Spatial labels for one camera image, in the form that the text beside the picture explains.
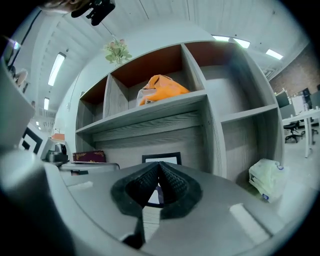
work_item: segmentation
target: white plastic bag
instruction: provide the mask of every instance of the white plastic bag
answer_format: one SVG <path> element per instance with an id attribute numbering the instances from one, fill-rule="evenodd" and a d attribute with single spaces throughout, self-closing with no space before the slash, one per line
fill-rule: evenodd
<path id="1" fill-rule="evenodd" d="M 261 159 L 249 169 L 249 183 L 270 203 L 283 194 L 288 177 L 289 168 L 273 160 Z"/>

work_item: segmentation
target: ceiling light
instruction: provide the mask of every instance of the ceiling light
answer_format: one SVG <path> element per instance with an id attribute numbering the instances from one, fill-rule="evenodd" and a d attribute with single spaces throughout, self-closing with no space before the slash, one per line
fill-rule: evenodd
<path id="1" fill-rule="evenodd" d="M 50 76 L 49 76 L 48 85 L 54 86 L 59 69 L 61 68 L 61 65 L 64 62 L 65 58 L 66 58 L 66 55 L 64 55 L 61 52 L 59 52 L 58 55 L 56 56 L 55 61 L 52 66 L 52 69 L 51 69 Z"/>
<path id="2" fill-rule="evenodd" d="M 268 55 L 270 55 L 270 56 L 272 56 L 272 57 L 275 57 L 275 58 L 277 58 L 278 60 L 281 60 L 281 59 L 283 58 L 282 55 L 280 55 L 279 53 L 277 53 L 277 52 L 275 52 L 275 51 L 273 51 L 273 50 L 270 50 L 270 49 L 266 52 L 266 54 L 268 54 Z"/>
<path id="3" fill-rule="evenodd" d="M 236 39 L 236 38 L 234 38 L 234 40 L 245 49 L 247 49 L 250 45 L 250 42 L 245 41 L 245 40 Z"/>
<path id="4" fill-rule="evenodd" d="M 45 110 L 48 110 L 48 107 L 49 107 L 49 99 L 48 98 L 44 98 L 44 106 L 43 106 L 43 108 Z"/>
<path id="5" fill-rule="evenodd" d="M 213 35 L 213 38 L 217 41 L 228 42 L 230 37 Z"/>

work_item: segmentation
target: ceiling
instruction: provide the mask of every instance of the ceiling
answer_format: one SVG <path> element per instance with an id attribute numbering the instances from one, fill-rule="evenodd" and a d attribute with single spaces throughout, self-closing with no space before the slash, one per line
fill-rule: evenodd
<path id="1" fill-rule="evenodd" d="M 248 53 L 267 78 L 274 77 L 307 45 L 303 31 L 273 0 L 115 0 L 115 9 L 98 26 L 91 26 L 86 13 L 46 16 L 34 45 L 31 83 L 37 88 L 37 107 L 50 98 L 56 112 L 80 70 L 101 51 L 113 35 L 125 35 L 149 19 L 173 15 L 191 21 L 212 35 L 251 42 Z M 272 49 L 282 60 L 265 54 Z M 48 79 L 59 52 L 67 54 L 54 86 Z"/>

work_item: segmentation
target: bag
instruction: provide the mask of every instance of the bag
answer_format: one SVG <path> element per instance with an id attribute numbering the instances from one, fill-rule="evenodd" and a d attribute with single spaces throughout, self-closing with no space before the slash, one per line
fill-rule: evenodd
<path id="1" fill-rule="evenodd" d="M 160 101 L 166 98 L 189 93 L 179 83 L 173 81 L 170 77 L 157 74 L 151 77 L 148 84 L 138 92 L 136 106 L 142 106 L 151 102 Z"/>
<path id="2" fill-rule="evenodd" d="M 288 167 L 269 159 L 261 159 L 249 169 L 249 183 L 270 203 L 283 194 L 288 177 Z"/>

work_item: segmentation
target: maroon book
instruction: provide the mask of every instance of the maroon book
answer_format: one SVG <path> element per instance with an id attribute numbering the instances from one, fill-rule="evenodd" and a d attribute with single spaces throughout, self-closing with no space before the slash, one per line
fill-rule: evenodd
<path id="1" fill-rule="evenodd" d="M 76 162 L 106 163 L 106 156 L 102 150 L 72 153 L 72 158 Z"/>

